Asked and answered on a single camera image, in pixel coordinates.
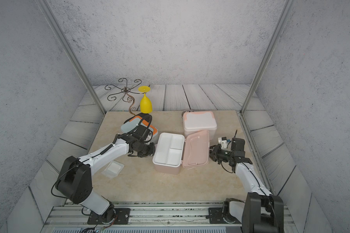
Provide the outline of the white tray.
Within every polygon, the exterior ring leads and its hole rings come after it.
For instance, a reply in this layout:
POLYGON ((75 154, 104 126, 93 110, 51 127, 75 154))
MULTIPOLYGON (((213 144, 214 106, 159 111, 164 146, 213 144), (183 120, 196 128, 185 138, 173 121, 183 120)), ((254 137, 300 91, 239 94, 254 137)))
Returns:
POLYGON ((181 165, 185 137, 179 134, 161 133, 156 146, 153 163, 177 168, 181 165))

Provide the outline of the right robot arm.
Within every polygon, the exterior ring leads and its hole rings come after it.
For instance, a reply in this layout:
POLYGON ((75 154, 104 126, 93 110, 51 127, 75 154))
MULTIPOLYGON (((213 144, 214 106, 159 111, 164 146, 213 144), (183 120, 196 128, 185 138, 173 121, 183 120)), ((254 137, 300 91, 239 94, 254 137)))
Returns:
POLYGON ((243 184, 245 201, 227 198, 221 209, 224 222, 240 222, 242 233, 283 233, 284 202, 266 188, 256 174, 253 162, 245 157, 245 140, 220 137, 218 144, 211 146, 209 157, 219 165, 229 164, 243 184))

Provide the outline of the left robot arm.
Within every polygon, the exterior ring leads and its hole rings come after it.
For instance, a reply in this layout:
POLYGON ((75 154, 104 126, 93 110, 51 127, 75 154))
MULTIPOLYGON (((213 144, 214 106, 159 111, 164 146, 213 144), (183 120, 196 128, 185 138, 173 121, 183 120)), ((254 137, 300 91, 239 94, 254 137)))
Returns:
POLYGON ((66 158, 51 189, 101 216, 104 222, 112 222, 116 216, 114 204, 93 190, 92 177, 121 156, 145 158, 154 154, 155 145, 148 139, 153 118, 150 114, 140 116, 142 119, 133 129, 116 134, 113 142, 107 146, 79 158, 66 158))

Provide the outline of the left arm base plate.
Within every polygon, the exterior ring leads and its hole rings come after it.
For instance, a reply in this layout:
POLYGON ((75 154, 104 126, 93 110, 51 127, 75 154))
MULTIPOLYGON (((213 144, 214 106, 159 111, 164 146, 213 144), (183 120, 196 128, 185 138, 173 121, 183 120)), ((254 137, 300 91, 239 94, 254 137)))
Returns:
POLYGON ((102 215, 91 211, 87 224, 89 225, 127 225, 130 217, 130 208, 109 208, 102 215))

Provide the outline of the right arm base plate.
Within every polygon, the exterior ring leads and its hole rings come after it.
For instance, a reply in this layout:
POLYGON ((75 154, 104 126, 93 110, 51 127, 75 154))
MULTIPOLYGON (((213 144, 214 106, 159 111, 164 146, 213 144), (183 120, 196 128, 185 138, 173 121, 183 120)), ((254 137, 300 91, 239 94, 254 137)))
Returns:
POLYGON ((226 207, 211 207, 208 209, 208 215, 206 219, 209 220, 210 224, 222 224, 222 223, 234 223, 233 220, 230 220, 228 217, 228 208, 226 207))

